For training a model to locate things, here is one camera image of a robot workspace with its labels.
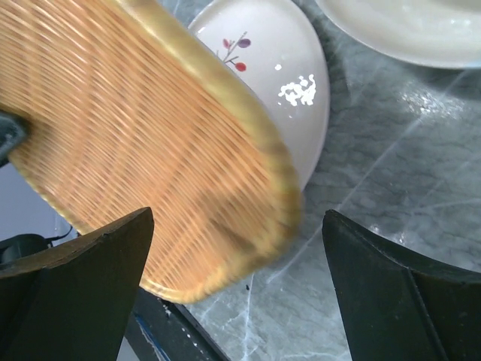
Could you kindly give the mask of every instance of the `tan basket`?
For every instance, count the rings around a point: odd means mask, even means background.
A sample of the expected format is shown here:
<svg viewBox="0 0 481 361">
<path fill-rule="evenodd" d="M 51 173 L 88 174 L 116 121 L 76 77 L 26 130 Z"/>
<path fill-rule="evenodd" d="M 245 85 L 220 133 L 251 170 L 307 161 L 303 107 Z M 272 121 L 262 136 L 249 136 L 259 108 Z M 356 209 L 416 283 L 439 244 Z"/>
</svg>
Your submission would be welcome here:
<svg viewBox="0 0 481 361">
<path fill-rule="evenodd" d="M 286 249 L 301 218 L 286 147 L 156 0 L 0 8 L 0 106 L 31 123 L 10 161 L 82 233 L 150 206 L 144 289 L 196 302 Z"/>
</svg>

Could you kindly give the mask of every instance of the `basket rim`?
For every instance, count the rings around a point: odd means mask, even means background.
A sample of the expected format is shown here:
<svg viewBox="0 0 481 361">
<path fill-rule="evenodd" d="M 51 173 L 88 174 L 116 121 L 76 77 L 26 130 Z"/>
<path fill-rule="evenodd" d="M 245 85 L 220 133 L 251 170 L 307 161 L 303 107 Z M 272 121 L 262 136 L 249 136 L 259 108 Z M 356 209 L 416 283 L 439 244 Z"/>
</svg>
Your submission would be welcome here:
<svg viewBox="0 0 481 361">
<path fill-rule="evenodd" d="M 301 222 L 303 208 L 297 173 L 290 153 L 261 101 L 156 0 L 101 1 L 112 6 L 127 21 L 140 25 L 234 116 L 260 153 L 268 174 L 274 217 L 269 220 L 266 231 L 253 240 L 254 251 L 236 255 L 191 290 L 168 289 L 142 276 L 141 287 L 158 297 L 177 303 L 198 302 L 275 260 L 290 245 Z M 29 176 L 28 169 L 16 164 L 14 156 L 11 162 L 31 187 L 78 231 L 82 234 L 94 231 L 58 204 L 54 197 L 42 192 Z"/>
</svg>

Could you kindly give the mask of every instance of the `white plate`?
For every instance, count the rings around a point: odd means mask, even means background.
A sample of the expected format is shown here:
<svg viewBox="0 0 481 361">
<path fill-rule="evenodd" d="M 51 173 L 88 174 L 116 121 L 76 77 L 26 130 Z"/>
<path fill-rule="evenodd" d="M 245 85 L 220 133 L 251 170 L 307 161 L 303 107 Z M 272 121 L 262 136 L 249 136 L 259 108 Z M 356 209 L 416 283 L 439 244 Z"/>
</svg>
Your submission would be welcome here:
<svg viewBox="0 0 481 361">
<path fill-rule="evenodd" d="M 348 35 L 393 58 L 481 67 L 481 0 L 316 0 Z"/>
<path fill-rule="evenodd" d="M 303 189 L 329 115 L 327 67 L 309 20 L 291 0 L 215 0 L 189 29 L 264 102 Z"/>
</svg>

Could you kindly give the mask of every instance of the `floral design on plate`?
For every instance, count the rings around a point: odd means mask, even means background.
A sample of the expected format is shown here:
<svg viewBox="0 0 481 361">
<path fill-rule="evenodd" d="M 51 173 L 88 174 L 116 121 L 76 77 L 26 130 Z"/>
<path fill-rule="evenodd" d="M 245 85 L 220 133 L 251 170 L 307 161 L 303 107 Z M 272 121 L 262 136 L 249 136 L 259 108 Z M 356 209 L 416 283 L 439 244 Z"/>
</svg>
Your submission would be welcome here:
<svg viewBox="0 0 481 361">
<path fill-rule="evenodd" d="M 224 64 L 233 65 L 234 68 L 238 71 L 246 71 L 247 65 L 244 62 L 239 61 L 239 56 L 234 55 L 234 51 L 238 48 L 245 49 L 246 47 L 250 47 L 251 40 L 246 38 L 247 32 L 243 33 L 242 36 L 237 40 L 228 40 L 223 39 L 222 45 L 227 50 L 222 61 Z"/>
</svg>

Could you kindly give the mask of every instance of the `gray marble surface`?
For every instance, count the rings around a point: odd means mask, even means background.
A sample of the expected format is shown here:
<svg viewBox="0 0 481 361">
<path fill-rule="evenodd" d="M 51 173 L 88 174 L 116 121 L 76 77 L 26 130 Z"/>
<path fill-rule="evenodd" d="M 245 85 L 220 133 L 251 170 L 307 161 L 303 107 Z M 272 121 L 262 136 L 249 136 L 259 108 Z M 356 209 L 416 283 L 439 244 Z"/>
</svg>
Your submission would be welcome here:
<svg viewBox="0 0 481 361">
<path fill-rule="evenodd" d="M 208 2 L 163 0 L 185 25 Z M 331 119 L 290 252 L 190 308 L 233 361 L 350 359 L 320 235 L 329 208 L 481 271 L 481 73 L 390 59 L 338 30 L 314 0 L 295 2 L 325 51 Z"/>
</svg>

